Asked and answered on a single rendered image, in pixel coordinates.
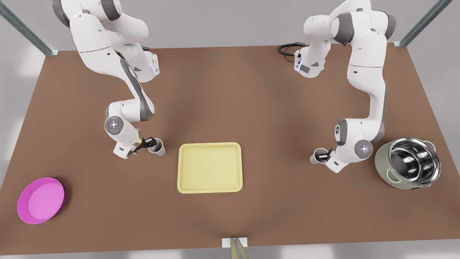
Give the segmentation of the white IKEA cup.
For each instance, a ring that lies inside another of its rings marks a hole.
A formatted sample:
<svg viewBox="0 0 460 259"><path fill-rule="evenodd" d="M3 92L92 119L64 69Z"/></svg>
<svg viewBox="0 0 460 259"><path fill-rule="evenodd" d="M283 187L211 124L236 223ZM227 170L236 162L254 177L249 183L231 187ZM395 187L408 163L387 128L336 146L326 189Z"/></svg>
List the white IKEA cup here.
<svg viewBox="0 0 460 259"><path fill-rule="evenodd" d="M318 160L317 159L317 152L318 151L328 151L327 149L324 148L318 148L314 151L312 156L310 156L309 160L312 164L325 164L327 160Z"/></svg>
<svg viewBox="0 0 460 259"><path fill-rule="evenodd" d="M164 156L166 154L166 149L161 139L158 138L149 138L147 143L147 149L150 153L156 154L157 156Z"/></svg>

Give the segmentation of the yellow rectangular tray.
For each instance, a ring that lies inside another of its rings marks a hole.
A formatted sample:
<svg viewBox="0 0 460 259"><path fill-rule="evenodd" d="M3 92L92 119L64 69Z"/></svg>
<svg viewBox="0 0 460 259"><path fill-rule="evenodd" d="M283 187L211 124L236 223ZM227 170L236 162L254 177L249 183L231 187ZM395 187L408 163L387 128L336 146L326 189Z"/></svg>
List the yellow rectangular tray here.
<svg viewBox="0 0 460 259"><path fill-rule="evenodd" d="M242 188L243 159L238 143L186 143L179 148L180 193L232 193Z"/></svg>

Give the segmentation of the green pot with steel interior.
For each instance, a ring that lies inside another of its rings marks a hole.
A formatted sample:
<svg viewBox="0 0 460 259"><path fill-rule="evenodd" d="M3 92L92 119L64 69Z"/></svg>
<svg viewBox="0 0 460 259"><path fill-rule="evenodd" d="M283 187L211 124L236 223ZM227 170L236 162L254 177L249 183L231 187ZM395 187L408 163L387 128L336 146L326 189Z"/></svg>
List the green pot with steel interior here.
<svg viewBox="0 0 460 259"><path fill-rule="evenodd" d="M436 147L414 137L398 138L381 146L374 164L379 176L400 190L429 187L441 173Z"/></svg>

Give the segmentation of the pink round bowl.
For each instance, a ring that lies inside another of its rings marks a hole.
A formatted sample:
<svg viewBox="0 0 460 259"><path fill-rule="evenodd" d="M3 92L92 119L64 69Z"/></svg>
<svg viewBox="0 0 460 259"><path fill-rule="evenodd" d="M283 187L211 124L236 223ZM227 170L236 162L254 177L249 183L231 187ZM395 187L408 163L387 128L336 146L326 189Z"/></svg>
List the pink round bowl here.
<svg viewBox="0 0 460 259"><path fill-rule="evenodd" d="M62 210L66 198L66 190L59 180L50 177L37 179L19 196L18 216L27 224L44 223Z"/></svg>

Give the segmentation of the silver frame post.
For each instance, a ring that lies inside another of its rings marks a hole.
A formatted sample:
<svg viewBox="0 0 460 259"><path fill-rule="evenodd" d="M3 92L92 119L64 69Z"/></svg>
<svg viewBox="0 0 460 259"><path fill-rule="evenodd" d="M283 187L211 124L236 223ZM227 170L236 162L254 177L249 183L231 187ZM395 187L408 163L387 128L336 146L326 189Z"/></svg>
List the silver frame post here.
<svg viewBox="0 0 460 259"><path fill-rule="evenodd" d="M438 0L394 47L407 47L453 0Z"/></svg>
<svg viewBox="0 0 460 259"><path fill-rule="evenodd" d="M247 237L222 238L222 248L230 248L231 259L249 259Z"/></svg>
<svg viewBox="0 0 460 259"><path fill-rule="evenodd" d="M44 43L41 38L39 38L30 28L28 28L23 21L16 16L16 14L10 10L1 0L0 0L0 16L2 16L8 23L10 23L13 28L15 28L22 36L24 36L33 46L35 46L41 53L45 56L57 56L59 54L58 50L52 50Z"/></svg>

